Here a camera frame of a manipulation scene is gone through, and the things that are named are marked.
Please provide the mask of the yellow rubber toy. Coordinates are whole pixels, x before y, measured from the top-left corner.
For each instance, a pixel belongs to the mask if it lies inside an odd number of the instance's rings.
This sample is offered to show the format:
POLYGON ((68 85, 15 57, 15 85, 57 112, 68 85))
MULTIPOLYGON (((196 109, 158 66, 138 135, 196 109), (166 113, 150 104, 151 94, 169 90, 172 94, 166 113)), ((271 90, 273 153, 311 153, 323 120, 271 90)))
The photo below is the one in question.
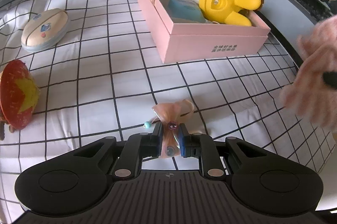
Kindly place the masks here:
POLYGON ((251 21, 241 11, 259 10, 263 3, 264 0, 199 0, 199 8, 208 21, 250 27, 251 21))

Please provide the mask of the pink cardboard box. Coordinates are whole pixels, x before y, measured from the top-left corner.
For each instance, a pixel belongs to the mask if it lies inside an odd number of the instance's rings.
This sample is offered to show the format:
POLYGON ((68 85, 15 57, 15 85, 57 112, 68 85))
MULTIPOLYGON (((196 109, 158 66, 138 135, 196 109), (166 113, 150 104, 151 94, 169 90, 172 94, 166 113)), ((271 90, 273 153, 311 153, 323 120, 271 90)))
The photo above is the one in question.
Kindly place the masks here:
POLYGON ((162 63, 254 55, 270 33, 255 12, 252 26, 176 21, 166 10, 168 0, 138 0, 162 63))

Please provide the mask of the red yellow knitted ball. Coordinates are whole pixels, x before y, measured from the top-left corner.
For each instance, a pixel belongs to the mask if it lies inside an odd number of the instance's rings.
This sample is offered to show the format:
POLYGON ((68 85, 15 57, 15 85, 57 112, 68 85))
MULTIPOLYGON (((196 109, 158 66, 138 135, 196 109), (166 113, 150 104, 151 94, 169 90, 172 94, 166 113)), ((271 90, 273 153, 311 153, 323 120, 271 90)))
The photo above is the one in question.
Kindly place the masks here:
POLYGON ((40 91, 26 64, 10 61, 1 72, 1 123, 11 133, 24 129, 31 121, 40 91))

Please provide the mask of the pink striped towel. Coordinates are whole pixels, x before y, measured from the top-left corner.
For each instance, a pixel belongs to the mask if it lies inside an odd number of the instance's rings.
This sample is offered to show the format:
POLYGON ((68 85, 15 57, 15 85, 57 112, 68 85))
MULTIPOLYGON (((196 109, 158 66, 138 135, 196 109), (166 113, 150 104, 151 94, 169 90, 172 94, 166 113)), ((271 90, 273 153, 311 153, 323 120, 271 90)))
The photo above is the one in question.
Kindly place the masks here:
POLYGON ((316 126, 336 132, 336 88, 323 82, 323 73, 336 71, 336 16, 317 23, 298 37, 303 63, 292 84, 285 86, 283 106, 316 126))

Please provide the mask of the pink bow hair clip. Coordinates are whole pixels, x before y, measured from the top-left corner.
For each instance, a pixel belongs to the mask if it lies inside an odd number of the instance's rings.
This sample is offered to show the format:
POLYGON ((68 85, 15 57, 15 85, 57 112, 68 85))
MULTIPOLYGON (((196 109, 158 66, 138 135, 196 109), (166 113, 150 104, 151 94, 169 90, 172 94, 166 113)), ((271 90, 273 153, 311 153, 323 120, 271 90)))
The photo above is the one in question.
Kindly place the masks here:
POLYGON ((149 129, 159 121, 163 126, 161 158, 171 158, 180 153, 178 126, 186 123, 194 114, 195 106, 187 99, 177 102, 159 103, 152 107, 155 117, 143 124, 149 129))

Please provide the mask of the beige oval pouch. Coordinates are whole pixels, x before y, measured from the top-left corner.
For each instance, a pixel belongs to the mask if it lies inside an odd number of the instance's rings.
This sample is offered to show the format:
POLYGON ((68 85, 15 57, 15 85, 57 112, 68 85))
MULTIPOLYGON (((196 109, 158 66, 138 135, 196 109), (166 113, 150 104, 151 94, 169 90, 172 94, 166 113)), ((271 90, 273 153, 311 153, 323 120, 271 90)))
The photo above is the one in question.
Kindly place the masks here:
POLYGON ((23 29, 22 48, 36 53, 56 45, 67 33, 69 23, 67 12, 59 8, 35 15, 23 29))

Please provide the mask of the blue tissue pack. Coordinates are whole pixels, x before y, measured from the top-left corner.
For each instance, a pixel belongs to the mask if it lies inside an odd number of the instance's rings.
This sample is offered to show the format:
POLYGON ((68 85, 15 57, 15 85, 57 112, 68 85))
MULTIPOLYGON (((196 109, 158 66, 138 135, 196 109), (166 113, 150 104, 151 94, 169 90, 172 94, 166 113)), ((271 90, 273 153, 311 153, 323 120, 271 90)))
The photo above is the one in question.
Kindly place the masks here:
POLYGON ((204 23, 205 18, 195 2, 189 0, 168 0, 167 12, 173 19, 204 23))

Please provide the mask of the white black grid tablecloth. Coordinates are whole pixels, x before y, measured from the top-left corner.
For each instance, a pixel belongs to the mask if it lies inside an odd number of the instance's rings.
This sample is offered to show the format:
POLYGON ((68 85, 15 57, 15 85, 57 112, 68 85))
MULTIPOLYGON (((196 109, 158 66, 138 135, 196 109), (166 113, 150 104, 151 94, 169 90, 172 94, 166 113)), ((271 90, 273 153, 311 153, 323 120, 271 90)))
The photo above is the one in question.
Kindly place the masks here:
POLYGON ((13 59, 41 92, 31 124, 1 142, 2 223, 23 212, 14 192, 21 172, 102 137, 126 140, 161 102, 191 100, 190 131, 242 138, 317 172, 336 151, 330 132, 279 104, 295 65, 273 37, 254 55, 163 64, 138 0, 16 0, 1 9, 1 66, 13 59), (69 16, 67 33, 25 51, 25 25, 55 8, 69 16))

